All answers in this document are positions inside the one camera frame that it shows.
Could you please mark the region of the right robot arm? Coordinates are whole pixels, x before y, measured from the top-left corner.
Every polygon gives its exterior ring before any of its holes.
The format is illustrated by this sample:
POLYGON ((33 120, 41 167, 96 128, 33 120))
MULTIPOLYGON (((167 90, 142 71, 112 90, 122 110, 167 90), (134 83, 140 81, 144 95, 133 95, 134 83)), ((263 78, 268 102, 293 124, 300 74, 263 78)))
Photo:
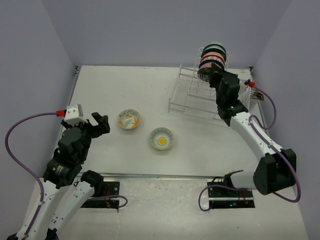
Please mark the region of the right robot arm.
POLYGON ((241 190, 251 189, 268 195, 296 186, 299 197, 301 187, 296 173, 295 152, 274 142, 264 132, 258 118, 241 103, 238 99, 240 80, 237 75, 212 64, 209 84, 216 91, 219 117, 242 137, 258 160, 253 172, 239 170, 226 174, 224 193, 233 197, 241 190))

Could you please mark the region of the white leaf pattern bowl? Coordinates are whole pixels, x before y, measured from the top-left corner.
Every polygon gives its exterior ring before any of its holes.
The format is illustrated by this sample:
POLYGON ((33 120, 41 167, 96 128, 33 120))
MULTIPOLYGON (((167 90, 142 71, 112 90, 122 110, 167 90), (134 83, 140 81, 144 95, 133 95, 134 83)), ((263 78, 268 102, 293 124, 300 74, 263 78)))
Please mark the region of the white leaf pattern bowl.
POLYGON ((133 130, 141 121, 141 116, 134 109, 125 109, 117 116, 117 124, 124 130, 133 130))

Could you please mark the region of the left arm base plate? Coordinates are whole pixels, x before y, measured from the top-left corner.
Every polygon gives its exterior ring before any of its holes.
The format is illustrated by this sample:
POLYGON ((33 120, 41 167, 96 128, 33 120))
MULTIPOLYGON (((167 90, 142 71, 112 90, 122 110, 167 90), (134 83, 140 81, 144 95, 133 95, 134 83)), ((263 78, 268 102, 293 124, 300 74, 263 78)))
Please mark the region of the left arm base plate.
MULTIPOLYGON (((119 181, 104 181, 101 190, 95 193, 93 197, 105 197, 110 195, 118 195, 120 192, 119 181)), ((119 209, 119 198, 108 198, 86 201, 81 208, 85 209, 119 209)))

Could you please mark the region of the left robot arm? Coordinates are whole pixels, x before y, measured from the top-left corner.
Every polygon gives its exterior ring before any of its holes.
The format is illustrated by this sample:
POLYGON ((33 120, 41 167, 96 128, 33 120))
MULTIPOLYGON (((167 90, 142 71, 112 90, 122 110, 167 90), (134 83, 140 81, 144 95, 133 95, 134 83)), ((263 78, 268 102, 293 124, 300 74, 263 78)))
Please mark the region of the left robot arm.
POLYGON ((40 188, 39 197, 30 215, 17 233, 8 236, 9 240, 56 240, 58 232, 66 226, 78 209, 86 201, 92 201, 103 193, 103 177, 88 170, 82 174, 72 195, 62 201, 82 170, 92 139, 110 132, 107 115, 92 113, 97 122, 96 125, 92 125, 78 113, 71 119, 67 119, 68 114, 68 110, 55 112, 55 116, 64 117, 61 125, 65 130, 42 177, 38 177, 13 155, 9 147, 10 134, 7 133, 5 136, 8 154, 35 178, 40 188))

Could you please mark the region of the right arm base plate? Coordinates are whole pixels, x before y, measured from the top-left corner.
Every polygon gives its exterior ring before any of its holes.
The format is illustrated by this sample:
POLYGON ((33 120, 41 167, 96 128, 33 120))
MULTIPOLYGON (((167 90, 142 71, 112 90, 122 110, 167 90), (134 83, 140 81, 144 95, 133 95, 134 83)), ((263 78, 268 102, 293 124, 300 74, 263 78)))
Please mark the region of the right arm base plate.
POLYGON ((221 187, 210 187, 207 190, 209 208, 214 209, 253 209, 254 196, 251 190, 233 191, 221 187))

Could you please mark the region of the yellow rimmed sun pattern bowl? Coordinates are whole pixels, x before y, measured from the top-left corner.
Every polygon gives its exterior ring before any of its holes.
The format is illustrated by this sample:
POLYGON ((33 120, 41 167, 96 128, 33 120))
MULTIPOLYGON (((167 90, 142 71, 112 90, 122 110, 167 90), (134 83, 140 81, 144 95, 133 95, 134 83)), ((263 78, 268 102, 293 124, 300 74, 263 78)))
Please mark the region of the yellow rimmed sun pattern bowl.
POLYGON ((150 133, 149 142, 156 150, 168 150, 174 144, 173 132, 166 127, 157 127, 150 133))

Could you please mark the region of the black floral pattern bowl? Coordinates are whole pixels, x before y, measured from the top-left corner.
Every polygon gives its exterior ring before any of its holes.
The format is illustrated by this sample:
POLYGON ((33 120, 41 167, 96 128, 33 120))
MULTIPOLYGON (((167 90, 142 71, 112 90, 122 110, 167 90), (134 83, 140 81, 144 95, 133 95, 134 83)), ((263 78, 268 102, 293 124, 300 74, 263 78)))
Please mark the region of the black floral pattern bowl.
POLYGON ((211 65, 201 67, 197 72, 198 78, 203 81, 209 83, 210 81, 215 81, 218 77, 218 74, 211 74, 211 65))

